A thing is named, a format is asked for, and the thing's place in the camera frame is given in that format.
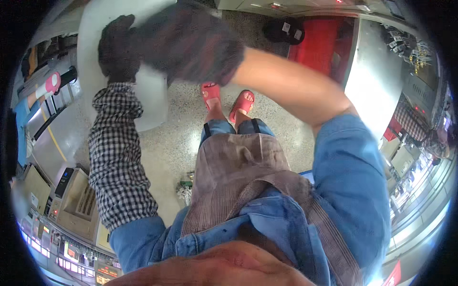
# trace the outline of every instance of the red sign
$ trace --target red sign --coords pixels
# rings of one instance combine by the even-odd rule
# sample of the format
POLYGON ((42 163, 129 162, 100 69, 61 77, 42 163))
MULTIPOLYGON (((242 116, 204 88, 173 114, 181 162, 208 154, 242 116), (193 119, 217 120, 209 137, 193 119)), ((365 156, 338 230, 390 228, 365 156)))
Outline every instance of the red sign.
POLYGON ((401 281, 401 261, 398 260, 388 279, 382 286, 396 286, 401 281))

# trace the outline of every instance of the factory floor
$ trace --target factory floor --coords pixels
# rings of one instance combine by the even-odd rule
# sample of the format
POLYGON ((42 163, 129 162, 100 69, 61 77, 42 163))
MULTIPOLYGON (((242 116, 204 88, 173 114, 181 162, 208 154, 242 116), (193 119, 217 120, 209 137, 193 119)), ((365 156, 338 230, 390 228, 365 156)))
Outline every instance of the factory floor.
MULTIPOLYGON (((287 45, 272 44, 262 36, 261 27, 268 17, 234 11, 215 13, 225 19, 248 46, 287 56, 287 45)), ((221 89, 226 116, 243 89, 242 86, 231 84, 221 89)), ((272 100, 253 92, 256 102, 249 116, 262 119, 271 128, 285 151, 292 171, 299 173, 310 170, 314 149, 311 129, 272 100)), ((81 166, 89 170, 87 136, 90 123, 80 111, 80 95, 75 92, 74 97, 75 102, 37 140, 34 156, 29 158, 55 185, 65 167, 81 166)), ((184 207, 175 189, 180 180, 186 179, 186 173, 194 170, 203 120, 207 114, 197 84, 173 82, 168 89, 168 101, 167 122, 139 133, 142 164, 151 181, 150 192, 158 202, 158 212, 166 226, 172 224, 176 213, 184 207)), ((39 112, 49 116, 43 106, 39 112)), ((44 117, 38 114, 29 125, 33 127, 31 129, 36 129, 43 123, 44 117)))

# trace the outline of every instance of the hand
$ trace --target hand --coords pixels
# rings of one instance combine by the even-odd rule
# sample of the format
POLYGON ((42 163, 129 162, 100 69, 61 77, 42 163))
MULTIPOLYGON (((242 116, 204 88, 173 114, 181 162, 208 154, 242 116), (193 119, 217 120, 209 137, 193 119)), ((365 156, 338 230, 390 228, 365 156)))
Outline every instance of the hand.
POLYGON ((237 35, 195 3, 165 8, 148 18, 137 35, 141 59, 171 80, 224 86, 243 60, 245 47, 237 35))
POLYGON ((136 29, 130 29, 134 15, 119 16, 102 31, 98 43, 98 64, 108 82, 135 82, 140 60, 135 50, 136 29))

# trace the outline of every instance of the gray apron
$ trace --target gray apron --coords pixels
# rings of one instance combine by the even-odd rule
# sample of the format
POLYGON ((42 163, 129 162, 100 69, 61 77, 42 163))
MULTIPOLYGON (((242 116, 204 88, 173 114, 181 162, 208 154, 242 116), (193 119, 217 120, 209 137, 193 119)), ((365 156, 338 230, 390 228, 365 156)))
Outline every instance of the gray apron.
POLYGON ((337 285, 363 286, 359 266, 327 213, 312 198, 309 180, 290 171, 273 136, 216 134, 197 154, 191 205, 181 236, 198 233, 238 216, 270 185, 291 196, 318 230, 337 285))

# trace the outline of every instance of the blue jeans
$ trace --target blue jeans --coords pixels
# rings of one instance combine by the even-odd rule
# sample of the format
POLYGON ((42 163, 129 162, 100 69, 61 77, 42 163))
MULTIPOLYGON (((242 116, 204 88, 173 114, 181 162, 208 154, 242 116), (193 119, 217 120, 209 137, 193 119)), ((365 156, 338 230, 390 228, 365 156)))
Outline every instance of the blue jeans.
POLYGON ((271 136, 275 136, 269 127, 260 119, 254 118, 252 120, 245 120, 239 125, 239 129, 237 132, 232 127, 231 123, 227 122, 226 120, 220 119, 212 119, 204 124, 202 135, 201 135, 201 143, 202 143, 210 136, 215 134, 254 134, 254 133, 262 133, 271 136))
POLYGON ((21 166, 26 164, 27 158, 27 144, 26 144, 26 125, 32 117, 40 109, 40 101, 37 100, 29 109, 27 97, 21 100, 14 112, 16 113, 16 127, 17 127, 17 161, 21 166))

